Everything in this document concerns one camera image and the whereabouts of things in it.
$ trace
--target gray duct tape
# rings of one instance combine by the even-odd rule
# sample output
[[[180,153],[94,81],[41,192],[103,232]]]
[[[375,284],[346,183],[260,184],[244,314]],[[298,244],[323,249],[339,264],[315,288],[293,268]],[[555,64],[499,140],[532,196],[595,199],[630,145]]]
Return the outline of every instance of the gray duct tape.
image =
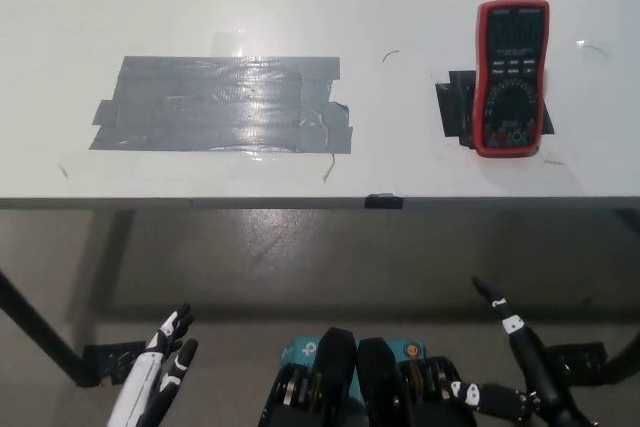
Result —
[[[126,57],[91,149],[350,153],[339,77],[337,58]]]

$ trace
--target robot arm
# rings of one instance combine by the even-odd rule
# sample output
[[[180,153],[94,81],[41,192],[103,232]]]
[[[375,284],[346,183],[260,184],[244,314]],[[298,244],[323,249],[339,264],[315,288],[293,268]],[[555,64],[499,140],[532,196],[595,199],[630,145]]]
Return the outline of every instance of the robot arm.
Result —
[[[136,359],[120,391],[107,427],[151,427],[162,421],[197,349],[197,342],[180,340],[193,322],[189,305],[173,312]],[[158,386],[162,364],[175,351],[176,361]]]
[[[523,422],[536,414],[552,427],[593,425],[578,409],[569,387],[536,333],[487,283],[474,278],[473,284],[500,317],[511,350],[524,374],[528,393],[499,385],[456,381],[450,386],[452,395],[473,410],[513,422]]]

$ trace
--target multimeter display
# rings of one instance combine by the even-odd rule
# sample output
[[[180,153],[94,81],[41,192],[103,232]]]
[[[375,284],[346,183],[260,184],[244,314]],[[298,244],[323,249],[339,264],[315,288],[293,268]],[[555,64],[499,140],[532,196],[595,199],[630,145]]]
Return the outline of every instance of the multimeter display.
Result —
[[[544,39],[541,9],[496,9],[489,14],[489,50],[514,52],[536,50]]]
[[[526,155],[540,142],[548,12],[533,0],[480,6],[472,119],[480,154]]]

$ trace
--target black metal table leg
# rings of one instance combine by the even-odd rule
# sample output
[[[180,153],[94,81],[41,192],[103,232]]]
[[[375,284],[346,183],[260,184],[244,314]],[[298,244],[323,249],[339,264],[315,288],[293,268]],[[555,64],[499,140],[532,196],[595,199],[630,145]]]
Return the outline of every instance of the black metal table leg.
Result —
[[[80,387],[100,384],[85,364],[0,271],[0,308]]]
[[[107,242],[98,259],[98,278],[90,289],[89,310],[97,310],[100,301],[112,295],[113,285],[105,287],[105,276],[120,267],[128,240],[134,211],[116,211],[109,228]],[[146,343],[87,345],[82,356],[53,330],[9,279],[0,271],[0,309],[11,317],[79,387],[95,387],[110,377],[113,385],[122,384]]]

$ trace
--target metal bracket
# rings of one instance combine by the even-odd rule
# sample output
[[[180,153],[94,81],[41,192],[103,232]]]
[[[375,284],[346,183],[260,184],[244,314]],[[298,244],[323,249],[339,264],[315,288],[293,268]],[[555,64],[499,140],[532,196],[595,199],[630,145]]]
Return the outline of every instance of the metal bracket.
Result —
[[[555,345],[547,348],[569,386],[596,386],[604,381],[607,351],[602,342]]]
[[[82,361],[100,381],[110,377],[111,385],[120,385],[127,380],[133,364],[145,347],[144,341],[87,345],[82,353]]]

